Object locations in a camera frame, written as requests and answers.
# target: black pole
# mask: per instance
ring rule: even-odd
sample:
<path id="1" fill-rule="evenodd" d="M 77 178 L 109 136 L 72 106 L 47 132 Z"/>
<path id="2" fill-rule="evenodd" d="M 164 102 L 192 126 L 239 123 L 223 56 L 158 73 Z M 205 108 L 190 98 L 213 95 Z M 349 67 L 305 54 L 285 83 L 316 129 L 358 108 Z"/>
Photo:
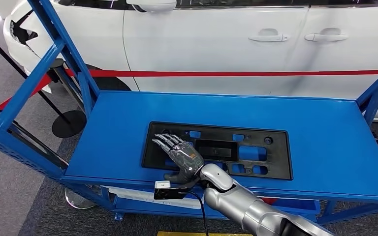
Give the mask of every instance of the black pole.
<path id="1" fill-rule="evenodd" d="M 27 74 L 14 62 L 12 58 L 6 54 L 6 52 L 0 47 L 0 55 L 5 58 L 5 60 L 14 67 L 14 69 L 24 78 L 27 79 Z M 70 123 L 68 119 L 61 113 L 61 111 L 54 105 L 54 103 L 42 92 L 38 91 L 38 94 L 47 102 L 47 104 L 59 115 L 62 119 L 64 119 L 67 123 Z"/>

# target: black plastic panel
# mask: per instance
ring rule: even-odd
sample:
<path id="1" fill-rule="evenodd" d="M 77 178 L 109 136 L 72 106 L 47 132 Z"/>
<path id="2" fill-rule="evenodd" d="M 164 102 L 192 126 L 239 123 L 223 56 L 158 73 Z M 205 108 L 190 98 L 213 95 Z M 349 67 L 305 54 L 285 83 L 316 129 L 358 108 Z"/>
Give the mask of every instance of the black plastic panel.
<path id="1" fill-rule="evenodd" d="M 293 179 L 286 131 L 150 122 L 142 166 L 178 171 L 152 142 L 157 133 L 191 142 L 206 162 L 222 163 L 231 175 Z"/>

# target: blue cart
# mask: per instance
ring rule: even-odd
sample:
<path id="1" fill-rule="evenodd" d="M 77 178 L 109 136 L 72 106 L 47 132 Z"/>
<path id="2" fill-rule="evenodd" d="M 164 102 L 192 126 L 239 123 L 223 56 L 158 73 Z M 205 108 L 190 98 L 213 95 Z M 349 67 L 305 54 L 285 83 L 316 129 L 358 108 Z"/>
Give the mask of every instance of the blue cart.
<path id="1" fill-rule="evenodd" d="M 49 0 L 29 3 L 54 44 L 0 111 L 0 151 L 5 154 L 114 212 L 116 219 L 126 212 L 202 217 L 192 208 L 110 199 L 104 186 L 150 191 L 167 173 L 141 167 L 150 122 L 284 130 L 293 179 L 234 176 L 239 183 L 261 196 L 279 197 L 278 208 L 309 218 L 319 211 L 317 200 L 328 200 L 320 224 L 378 212 L 378 145 L 370 131 L 378 110 L 378 80 L 356 100 L 99 90 Z M 14 122 L 59 53 L 80 84 L 87 117 L 69 163 L 25 136 Z M 192 104 L 192 109 L 177 112 L 180 104 Z M 94 185 L 102 186 L 100 193 L 90 188 Z M 333 213 L 336 201 L 366 204 Z M 205 211 L 208 218 L 223 218 L 208 207 Z"/>

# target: car headlight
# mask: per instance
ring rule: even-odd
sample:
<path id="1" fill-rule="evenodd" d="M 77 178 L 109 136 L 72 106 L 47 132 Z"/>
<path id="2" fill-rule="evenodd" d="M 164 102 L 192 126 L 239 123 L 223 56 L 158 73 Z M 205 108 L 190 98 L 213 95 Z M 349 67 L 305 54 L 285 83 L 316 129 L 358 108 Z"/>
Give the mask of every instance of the car headlight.
<path id="1" fill-rule="evenodd" d="M 31 30 L 21 28 L 21 24 L 31 15 L 32 10 L 23 16 L 19 21 L 11 21 L 9 24 L 9 32 L 11 36 L 19 43 L 26 45 L 27 41 L 38 36 L 38 34 Z"/>

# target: robotic arm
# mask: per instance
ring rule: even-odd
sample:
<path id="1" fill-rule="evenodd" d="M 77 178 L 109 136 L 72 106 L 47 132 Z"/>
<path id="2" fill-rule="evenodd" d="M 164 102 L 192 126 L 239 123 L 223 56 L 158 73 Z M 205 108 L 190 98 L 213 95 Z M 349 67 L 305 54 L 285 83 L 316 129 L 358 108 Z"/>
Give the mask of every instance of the robotic arm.
<path id="1" fill-rule="evenodd" d="M 206 204 L 254 236 L 334 236 L 302 216 L 292 215 L 266 204 L 219 166 L 204 165 L 202 156 L 195 148 L 178 136 L 155 136 L 153 142 L 166 151 L 180 167 L 179 174 L 165 175 L 165 179 L 186 184 L 191 180 L 192 183 L 200 180 L 207 182 L 204 193 Z M 166 199 L 165 196 L 167 194 L 163 194 L 161 198 Z"/>

